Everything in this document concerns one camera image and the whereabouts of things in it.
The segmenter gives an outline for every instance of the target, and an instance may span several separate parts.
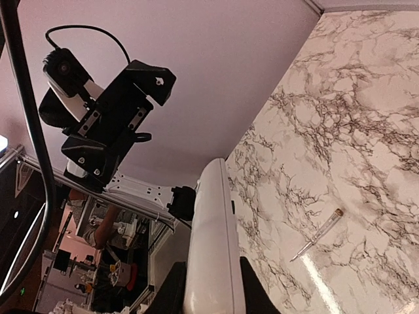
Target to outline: screwdriver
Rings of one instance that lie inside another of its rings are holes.
[[[317,241],[323,237],[343,216],[343,211],[341,209],[337,209],[333,212],[333,214],[326,220],[326,222],[319,228],[316,234],[311,238],[309,242],[302,249],[289,261],[293,262],[298,257],[302,256],[310,247],[315,245]]]

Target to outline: marble table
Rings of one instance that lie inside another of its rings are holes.
[[[419,313],[419,12],[325,14],[227,166],[282,314]]]

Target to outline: shirt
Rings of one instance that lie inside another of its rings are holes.
[[[76,223],[76,226],[79,225],[80,219],[81,219],[81,214],[83,212],[83,207],[84,207],[84,203],[85,201],[83,200],[70,200],[68,201],[68,205],[71,207],[71,210],[73,212],[73,217]],[[106,216],[106,212],[107,212],[107,207],[101,206],[101,207],[96,207],[93,209],[92,211],[92,216],[96,216],[100,219],[104,219]],[[132,221],[134,220],[134,214],[131,212],[127,212],[125,210],[121,210],[120,213],[118,214],[118,217],[116,219],[115,222],[127,222],[127,223],[132,223]],[[92,225],[88,225],[83,233],[83,239],[92,247],[96,246],[96,241],[94,239],[94,232],[96,231],[96,229],[98,228],[98,226],[92,226]],[[127,249],[126,246],[126,240],[122,237],[121,234],[118,233],[118,231],[116,229],[114,229],[111,238],[108,240],[108,244],[112,245],[114,247],[117,247],[119,249]]]

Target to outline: marble tabletop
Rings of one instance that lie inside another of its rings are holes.
[[[419,313],[419,12],[323,15],[227,167],[282,314]]]

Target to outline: red object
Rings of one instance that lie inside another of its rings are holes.
[[[131,264],[131,280],[126,285],[126,288],[128,289],[128,291],[132,291],[132,289],[134,289],[134,285],[136,284],[136,281],[137,281],[137,274],[138,274],[137,264]]]

